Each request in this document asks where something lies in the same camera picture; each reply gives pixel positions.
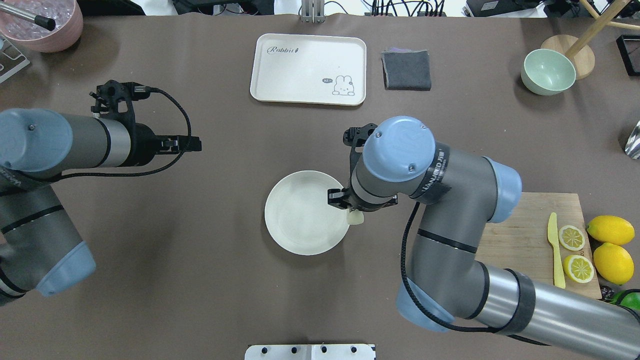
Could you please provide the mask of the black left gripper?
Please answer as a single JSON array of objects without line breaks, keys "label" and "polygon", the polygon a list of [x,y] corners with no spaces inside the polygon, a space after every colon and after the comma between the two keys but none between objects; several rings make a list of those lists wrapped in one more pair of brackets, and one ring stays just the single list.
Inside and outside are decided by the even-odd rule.
[{"label": "black left gripper", "polygon": [[135,123],[129,154],[129,166],[146,166],[156,155],[178,155],[179,152],[201,152],[199,137],[157,135],[142,123]]}]

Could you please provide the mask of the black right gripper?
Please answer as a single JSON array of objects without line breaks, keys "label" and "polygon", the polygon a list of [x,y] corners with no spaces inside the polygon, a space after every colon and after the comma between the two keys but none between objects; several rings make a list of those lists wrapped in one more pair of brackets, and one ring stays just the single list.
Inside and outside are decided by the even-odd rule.
[{"label": "black right gripper", "polygon": [[347,207],[352,210],[370,213],[382,208],[393,207],[398,204],[398,196],[377,196],[363,188],[346,187],[345,192],[340,188],[327,190],[327,203],[335,208]]}]

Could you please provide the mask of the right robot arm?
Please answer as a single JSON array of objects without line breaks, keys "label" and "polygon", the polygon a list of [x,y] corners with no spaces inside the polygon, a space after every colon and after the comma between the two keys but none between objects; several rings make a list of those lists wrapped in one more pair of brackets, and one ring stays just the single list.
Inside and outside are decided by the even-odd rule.
[{"label": "right robot arm", "polygon": [[487,333],[601,360],[637,360],[639,314],[476,259],[487,223],[518,205],[517,171],[435,140],[422,121],[394,116],[351,127],[349,184],[327,203],[374,212],[415,201],[402,238],[397,310],[426,330]]}]

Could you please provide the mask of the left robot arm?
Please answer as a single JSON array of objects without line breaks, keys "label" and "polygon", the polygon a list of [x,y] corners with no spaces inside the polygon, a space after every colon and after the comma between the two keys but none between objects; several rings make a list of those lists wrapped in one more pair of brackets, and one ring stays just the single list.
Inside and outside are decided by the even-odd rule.
[{"label": "left robot arm", "polygon": [[1,112],[1,304],[36,290],[50,297],[86,279],[96,262],[52,184],[64,171],[145,166],[156,155],[202,150],[200,139],[157,135],[134,118],[49,109]]}]

